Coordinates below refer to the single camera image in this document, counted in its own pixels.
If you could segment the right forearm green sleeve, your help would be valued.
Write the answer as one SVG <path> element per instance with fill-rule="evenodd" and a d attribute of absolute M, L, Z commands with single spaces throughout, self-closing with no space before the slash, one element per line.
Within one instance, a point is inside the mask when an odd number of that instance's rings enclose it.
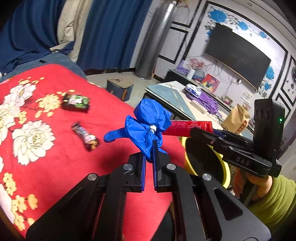
<path fill-rule="evenodd" d="M 273 178 L 269 192 L 250 205 L 249 210 L 272 235 L 291 237 L 288 232 L 295 231 L 295 181 L 283 175 Z"/>

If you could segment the right hand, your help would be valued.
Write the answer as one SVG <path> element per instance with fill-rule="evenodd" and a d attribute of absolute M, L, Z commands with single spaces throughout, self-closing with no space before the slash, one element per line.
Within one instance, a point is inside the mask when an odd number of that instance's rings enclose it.
<path fill-rule="evenodd" d="M 273 178 L 271 176 L 257 177 L 250 173 L 246 173 L 246 177 L 252 184 L 257 185 L 257 190 L 252 196 L 253 201 L 258 201 L 266 196 L 273 184 Z M 236 168 L 233 182 L 233 191 L 237 198 L 239 198 L 240 194 L 242 194 L 244 185 L 245 184 L 241 170 Z"/>

